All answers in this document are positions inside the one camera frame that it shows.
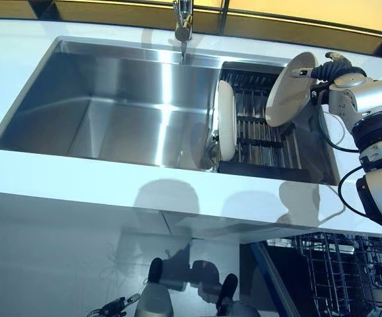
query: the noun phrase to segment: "white countertop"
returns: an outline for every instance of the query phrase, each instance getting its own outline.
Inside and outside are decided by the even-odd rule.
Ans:
[[[0,122],[49,45],[61,35],[177,46],[174,33],[163,30],[0,20]],[[286,59],[309,50],[319,63],[326,61],[328,51],[200,34],[194,34],[189,47]],[[382,79],[381,58],[344,54],[370,77]],[[326,119],[332,139],[340,139],[342,126],[332,116]],[[354,146],[348,132],[340,146]],[[334,155],[340,177],[359,165],[356,154]],[[360,175],[353,175],[343,192],[362,210],[355,189]],[[0,150],[1,193],[382,234],[382,227],[372,221],[349,210],[340,212],[343,206],[335,191],[336,187],[316,184]]]

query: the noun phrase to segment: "wire rack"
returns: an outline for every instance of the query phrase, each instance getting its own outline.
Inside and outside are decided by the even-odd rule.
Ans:
[[[270,127],[265,106],[275,74],[223,70],[221,79],[233,88],[236,101],[238,153],[235,162],[301,169],[295,127]]]
[[[295,248],[307,258],[318,316],[382,317],[382,238],[320,232],[269,245]]]

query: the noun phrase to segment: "black cable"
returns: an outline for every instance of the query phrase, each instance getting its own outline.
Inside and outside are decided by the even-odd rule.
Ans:
[[[349,153],[359,153],[359,150],[352,150],[352,149],[345,149],[344,147],[339,147],[338,145],[335,145],[331,140],[330,137],[325,133],[323,120],[321,120],[321,112],[323,111],[321,107],[321,99],[323,98],[323,95],[326,93],[326,90],[322,90],[318,95],[318,102],[317,102],[317,109],[318,109],[318,122],[320,126],[320,132],[321,135],[324,137],[324,139],[327,141],[327,143],[334,147],[336,150],[343,151],[343,152],[349,152]]]
[[[342,185],[344,183],[344,181],[350,176],[352,175],[353,173],[355,173],[356,171],[360,170],[362,168],[362,166],[358,166],[357,168],[354,168],[353,170],[351,170],[349,173],[347,173],[345,176],[343,176],[342,180],[338,183],[338,188],[337,188],[337,194],[338,194],[338,197],[340,198],[340,200],[343,202],[343,205],[345,205],[347,208],[349,208],[350,210],[352,210],[355,214],[359,215],[359,216],[363,216],[365,218],[368,218],[367,215],[365,213],[361,213],[360,211],[354,209],[351,205],[349,205],[346,200],[344,200],[343,196],[342,196]]]

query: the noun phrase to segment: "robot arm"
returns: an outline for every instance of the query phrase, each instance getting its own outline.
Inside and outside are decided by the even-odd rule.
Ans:
[[[328,53],[333,61],[314,69],[296,69],[294,77],[310,76],[324,81],[311,88],[318,104],[328,104],[354,138],[359,160],[366,172],[356,182],[366,217],[382,225],[382,81],[365,72],[338,53]]]

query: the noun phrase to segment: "faucet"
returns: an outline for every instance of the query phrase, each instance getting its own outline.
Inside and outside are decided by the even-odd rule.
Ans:
[[[192,38],[193,0],[174,0],[173,10],[176,18],[175,37],[181,42],[184,59],[187,43]]]

